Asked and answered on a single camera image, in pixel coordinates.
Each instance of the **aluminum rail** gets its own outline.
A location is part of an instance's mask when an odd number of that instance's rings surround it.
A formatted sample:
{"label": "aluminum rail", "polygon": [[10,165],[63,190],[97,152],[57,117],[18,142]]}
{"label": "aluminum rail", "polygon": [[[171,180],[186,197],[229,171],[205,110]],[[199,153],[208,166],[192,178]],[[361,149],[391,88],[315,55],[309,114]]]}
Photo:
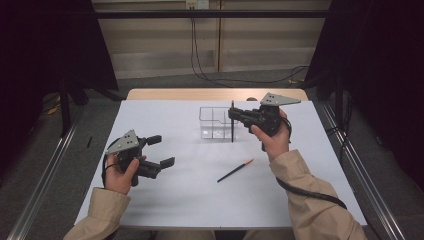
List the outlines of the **aluminum rail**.
{"label": "aluminum rail", "polygon": [[[331,107],[328,104],[324,104],[323,109],[327,115],[331,127],[336,127],[337,123],[335,121],[335,114]],[[345,132],[337,131],[336,136],[340,144],[343,145],[343,141],[346,137]],[[386,202],[383,200],[382,196],[371,180],[370,175],[365,169],[365,166],[362,164],[362,161],[356,153],[352,143],[349,141],[349,138],[347,138],[345,141],[345,153],[390,239],[406,239],[400,230],[395,217],[387,207]]]}
{"label": "aluminum rail", "polygon": [[136,18],[327,18],[352,13],[328,10],[97,10],[95,12],[40,12],[45,16],[97,19]]}
{"label": "aluminum rail", "polygon": [[24,210],[18,217],[18,220],[15,222],[15,225],[12,228],[7,240],[17,240],[17,239],[25,239],[28,231],[33,223],[38,210],[43,203],[43,200],[49,190],[49,187],[52,183],[52,180],[57,172],[57,169],[60,166],[60,162],[65,155],[65,152],[74,136],[76,125],[81,119],[81,115],[85,110],[85,106],[79,110],[74,123],[71,128],[67,132],[67,134],[60,138],[56,150],[54,151],[50,161],[44,170],[43,175],[38,181],[37,187],[32,192],[31,197],[29,198]]}

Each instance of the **sleeve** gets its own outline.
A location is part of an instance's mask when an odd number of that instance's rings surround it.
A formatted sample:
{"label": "sleeve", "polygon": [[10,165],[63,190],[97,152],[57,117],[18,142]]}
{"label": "sleeve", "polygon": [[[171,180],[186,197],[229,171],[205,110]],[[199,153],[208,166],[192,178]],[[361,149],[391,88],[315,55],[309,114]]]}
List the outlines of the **sleeve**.
{"label": "sleeve", "polygon": [[[292,186],[337,197],[326,181],[315,178],[298,150],[281,154],[270,163],[274,175]],[[335,203],[287,191],[296,239],[366,239],[352,214]]]}
{"label": "sleeve", "polygon": [[87,217],[78,222],[64,239],[105,239],[118,229],[130,200],[124,194],[94,188]]}

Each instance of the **clear plastic box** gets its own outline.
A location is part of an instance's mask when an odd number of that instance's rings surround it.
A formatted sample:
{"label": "clear plastic box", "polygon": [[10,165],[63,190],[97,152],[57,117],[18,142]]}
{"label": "clear plastic box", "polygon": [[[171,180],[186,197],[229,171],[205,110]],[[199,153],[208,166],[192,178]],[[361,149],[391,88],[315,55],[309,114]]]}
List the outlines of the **clear plastic box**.
{"label": "clear plastic box", "polygon": [[[199,111],[200,136],[204,139],[231,139],[231,119],[228,107],[201,107]],[[236,126],[234,121],[234,139]]]}

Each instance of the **finger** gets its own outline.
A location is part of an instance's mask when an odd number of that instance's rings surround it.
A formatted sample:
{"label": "finger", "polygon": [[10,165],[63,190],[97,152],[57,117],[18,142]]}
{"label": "finger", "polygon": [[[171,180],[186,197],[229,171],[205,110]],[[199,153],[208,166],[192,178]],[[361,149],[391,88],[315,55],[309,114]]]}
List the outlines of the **finger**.
{"label": "finger", "polygon": [[287,114],[281,108],[280,108],[280,116],[282,116],[283,118],[287,118]]}
{"label": "finger", "polygon": [[107,155],[107,159],[106,159],[107,166],[110,166],[110,165],[116,163],[117,160],[118,160],[118,157],[115,154]]}
{"label": "finger", "polygon": [[134,176],[135,172],[138,169],[138,165],[140,164],[140,161],[138,159],[133,159],[128,165],[127,171],[125,171],[124,176],[128,179],[131,179],[132,176]]}
{"label": "finger", "polygon": [[267,143],[271,141],[271,138],[258,126],[252,125],[250,129],[252,130],[253,134],[255,134],[255,136],[259,139],[259,141],[262,141],[265,145],[267,145]]}

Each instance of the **hand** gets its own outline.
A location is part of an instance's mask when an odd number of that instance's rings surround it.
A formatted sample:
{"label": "hand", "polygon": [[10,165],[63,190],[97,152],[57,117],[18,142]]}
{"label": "hand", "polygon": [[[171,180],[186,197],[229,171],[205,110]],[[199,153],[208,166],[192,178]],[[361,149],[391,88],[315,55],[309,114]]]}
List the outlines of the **hand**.
{"label": "hand", "polygon": [[[287,114],[281,109],[280,116],[287,118]],[[289,130],[285,124],[281,123],[278,133],[272,137],[268,136],[255,125],[252,125],[251,130],[253,134],[255,134],[255,136],[264,144],[265,151],[268,154],[270,162],[281,154],[289,151]]]}
{"label": "hand", "polygon": [[109,154],[106,162],[107,166],[115,163],[116,165],[106,169],[105,189],[127,195],[131,189],[131,178],[137,171],[140,161],[134,158],[125,173],[122,173],[117,164],[118,156],[116,154]]}

